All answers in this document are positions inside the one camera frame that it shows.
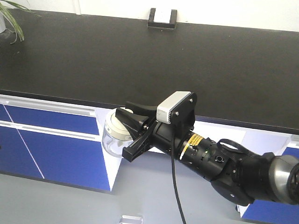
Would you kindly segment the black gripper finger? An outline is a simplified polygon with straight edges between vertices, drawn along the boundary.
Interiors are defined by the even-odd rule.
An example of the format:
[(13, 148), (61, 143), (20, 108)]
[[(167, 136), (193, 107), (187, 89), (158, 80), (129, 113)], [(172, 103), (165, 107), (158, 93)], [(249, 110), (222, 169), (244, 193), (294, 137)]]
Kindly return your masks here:
[(133, 161), (152, 148), (153, 117), (130, 113), (122, 108), (117, 108), (115, 115), (133, 139), (133, 142), (128, 147), (123, 148), (122, 157), (124, 159)]
[(157, 113), (157, 106), (141, 105), (133, 102), (126, 102), (125, 107), (132, 110), (134, 114), (155, 117)]

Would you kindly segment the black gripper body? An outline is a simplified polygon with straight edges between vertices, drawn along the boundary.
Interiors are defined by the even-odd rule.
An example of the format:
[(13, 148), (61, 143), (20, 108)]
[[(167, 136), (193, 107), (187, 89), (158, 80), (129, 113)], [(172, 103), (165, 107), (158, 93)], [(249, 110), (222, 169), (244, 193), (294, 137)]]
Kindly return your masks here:
[(152, 145), (170, 153), (178, 161), (202, 161), (210, 152), (210, 142), (193, 132), (197, 95), (187, 99), (171, 113), (171, 123), (157, 121), (152, 133)]

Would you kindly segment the black and silver arm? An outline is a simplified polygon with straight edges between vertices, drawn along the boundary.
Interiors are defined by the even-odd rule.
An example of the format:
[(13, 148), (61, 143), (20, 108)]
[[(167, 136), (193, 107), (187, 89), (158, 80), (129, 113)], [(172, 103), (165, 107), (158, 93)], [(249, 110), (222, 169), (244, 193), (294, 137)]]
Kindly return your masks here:
[(299, 202), (299, 160), (291, 155), (258, 155), (229, 140), (215, 142), (196, 134), (197, 95), (176, 91), (158, 106), (127, 102), (116, 118), (133, 142), (122, 157), (133, 161), (156, 147), (209, 181), (227, 200), (247, 206), (255, 200), (296, 205)]

